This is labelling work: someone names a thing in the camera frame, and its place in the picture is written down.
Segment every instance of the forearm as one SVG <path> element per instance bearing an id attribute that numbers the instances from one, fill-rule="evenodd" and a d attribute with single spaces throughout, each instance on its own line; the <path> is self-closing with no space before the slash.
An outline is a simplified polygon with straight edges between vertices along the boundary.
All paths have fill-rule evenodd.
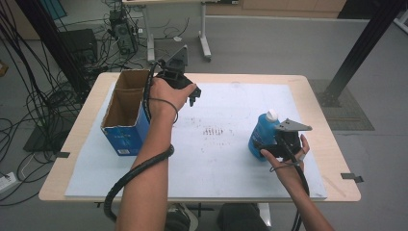
<path id="1" fill-rule="evenodd" d="M 288 189 L 288 192 L 302 217 L 306 230 L 334 230 L 303 189 Z"/>
<path id="2" fill-rule="evenodd" d="M 152 119 L 132 168 L 163 153 L 170 146 L 172 122 Z M 168 160 L 142 172 L 125 186 L 116 230 L 164 230 L 166 220 Z"/>

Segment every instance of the white bottle cap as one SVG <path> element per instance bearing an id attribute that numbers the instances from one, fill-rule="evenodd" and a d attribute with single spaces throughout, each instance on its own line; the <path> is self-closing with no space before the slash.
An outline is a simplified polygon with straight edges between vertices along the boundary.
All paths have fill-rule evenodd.
<path id="1" fill-rule="evenodd" d="M 278 113 L 276 113 L 273 109 L 269 109 L 267 112 L 267 121 L 276 122 L 276 120 L 278 120 Z"/>

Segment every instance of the white paper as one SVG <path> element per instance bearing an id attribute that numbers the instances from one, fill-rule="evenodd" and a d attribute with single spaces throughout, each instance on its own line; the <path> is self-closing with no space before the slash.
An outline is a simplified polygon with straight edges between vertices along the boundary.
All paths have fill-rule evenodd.
<path id="1" fill-rule="evenodd" d="M 174 154 L 169 159 L 168 197 L 186 200 L 285 199 L 289 195 L 270 173 L 270 163 L 249 152 L 258 116 L 268 109 L 301 122 L 286 85 L 200 84 L 201 97 L 179 112 L 174 124 Z M 113 87 L 79 154 L 66 196 L 106 196 L 135 157 L 119 157 L 100 130 Z M 311 197 L 327 197 L 312 150 L 304 160 Z"/>

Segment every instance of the shoe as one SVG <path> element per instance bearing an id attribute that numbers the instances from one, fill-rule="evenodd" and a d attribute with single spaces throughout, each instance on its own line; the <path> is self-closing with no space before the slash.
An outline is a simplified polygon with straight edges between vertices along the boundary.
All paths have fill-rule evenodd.
<path id="1" fill-rule="evenodd" d="M 166 228 L 168 230 L 194 231 L 198 227 L 197 217 L 183 203 L 169 204 L 167 207 Z"/>

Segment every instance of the hand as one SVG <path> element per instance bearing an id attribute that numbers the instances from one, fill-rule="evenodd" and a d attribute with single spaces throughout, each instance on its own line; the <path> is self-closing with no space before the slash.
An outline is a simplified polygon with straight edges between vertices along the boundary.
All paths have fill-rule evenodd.
<path id="1" fill-rule="evenodd" d="M 305 136 L 303 134 L 300 136 L 300 140 L 302 141 L 302 148 L 299 152 L 297 152 L 294 156 L 297 160 L 302 155 L 306 155 L 309 150 L 309 143 L 307 142 Z M 299 190 L 303 190 L 302 182 L 300 180 L 299 174 L 297 173 L 294 167 L 289 167 L 288 164 L 291 164 L 292 161 L 287 161 L 286 163 L 279 162 L 270 152 L 266 151 L 265 149 L 261 150 L 261 154 L 267 158 L 270 164 L 275 168 L 276 174 L 279 180 L 282 182 L 283 186 L 286 188 L 288 193 L 298 192 Z M 303 162 L 300 163 L 300 167 L 304 168 Z"/>
<path id="2" fill-rule="evenodd" d="M 177 109 L 177 112 L 184 106 L 189 95 L 195 90 L 196 84 L 190 84 L 181 90 L 172 88 L 164 79 L 153 78 L 150 88 L 150 98 L 156 98 L 168 101 Z M 176 112 L 170 104 L 159 101 L 150 100 L 149 110 L 152 118 L 163 116 L 164 118 L 174 119 Z"/>

